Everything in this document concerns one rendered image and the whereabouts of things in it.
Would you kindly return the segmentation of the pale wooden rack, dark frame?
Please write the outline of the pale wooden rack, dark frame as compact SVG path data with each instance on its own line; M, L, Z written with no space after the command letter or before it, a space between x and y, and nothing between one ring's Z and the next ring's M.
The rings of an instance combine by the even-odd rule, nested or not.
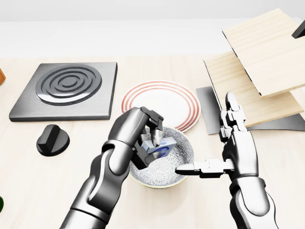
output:
M211 86L197 89L208 134L217 134L227 92L244 109L250 130L305 131L305 21L280 9L223 30L229 52L204 60Z

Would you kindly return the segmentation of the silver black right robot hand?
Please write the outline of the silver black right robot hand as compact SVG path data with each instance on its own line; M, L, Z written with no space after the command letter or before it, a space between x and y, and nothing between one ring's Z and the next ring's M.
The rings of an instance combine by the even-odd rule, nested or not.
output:
M199 176L200 178L219 178L228 174L231 180L238 177L258 176L258 158L254 140L244 125L245 115L234 94L225 97L226 109L221 110L220 132L224 143L223 159L210 158L204 162L183 164L175 169L180 175Z

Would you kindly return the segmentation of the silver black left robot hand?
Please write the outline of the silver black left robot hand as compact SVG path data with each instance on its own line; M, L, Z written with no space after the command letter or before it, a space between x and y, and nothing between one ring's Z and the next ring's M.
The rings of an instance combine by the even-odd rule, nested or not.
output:
M121 175L126 172L130 161L138 169L144 169L161 155L160 152L148 154L141 148L146 126L150 128L153 145L159 146L163 136L163 117L155 111L134 107L116 119L102 147L102 150L113 148L109 159L113 173Z

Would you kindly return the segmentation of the patterned grey white bowl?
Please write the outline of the patterned grey white bowl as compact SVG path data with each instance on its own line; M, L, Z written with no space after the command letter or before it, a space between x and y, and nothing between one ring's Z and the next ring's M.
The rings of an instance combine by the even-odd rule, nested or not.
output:
M165 156L154 160L145 169L130 163L130 175L142 185L152 188L166 188L182 182L186 175L176 174L175 169L182 164L194 162L194 151L186 136L179 130L164 127L163 137L173 137L176 145Z

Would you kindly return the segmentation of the blue white cream cheese box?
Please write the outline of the blue white cream cheese box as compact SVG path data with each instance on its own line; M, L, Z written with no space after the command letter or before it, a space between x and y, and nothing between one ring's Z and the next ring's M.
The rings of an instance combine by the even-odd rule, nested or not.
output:
M162 142L159 146L154 146L152 140L143 141L141 147L145 149L148 154L154 152L160 152L159 158L167 156L170 151L176 145L176 141L173 137L165 137L162 139Z

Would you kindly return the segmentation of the flat dark stove plate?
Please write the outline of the flat dark stove plate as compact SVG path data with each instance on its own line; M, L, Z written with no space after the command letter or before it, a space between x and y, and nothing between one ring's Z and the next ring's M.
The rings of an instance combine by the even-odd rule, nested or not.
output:
M116 62L42 63L13 106L9 119L109 119L117 70Z

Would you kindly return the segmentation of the white plate with red rings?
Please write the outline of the white plate with red rings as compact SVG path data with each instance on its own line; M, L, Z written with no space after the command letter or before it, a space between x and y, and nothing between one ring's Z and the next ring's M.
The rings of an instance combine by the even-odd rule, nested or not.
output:
M185 132L192 128L201 115L198 98L187 87L163 80L140 83L122 97L122 113L133 107L146 107L163 118L163 125Z

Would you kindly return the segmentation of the round black knob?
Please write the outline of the round black knob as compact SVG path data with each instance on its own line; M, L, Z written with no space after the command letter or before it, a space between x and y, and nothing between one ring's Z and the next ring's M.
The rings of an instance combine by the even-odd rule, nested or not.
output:
M43 156L56 156L62 153L69 145L68 134L57 125L47 125L38 138L36 147Z

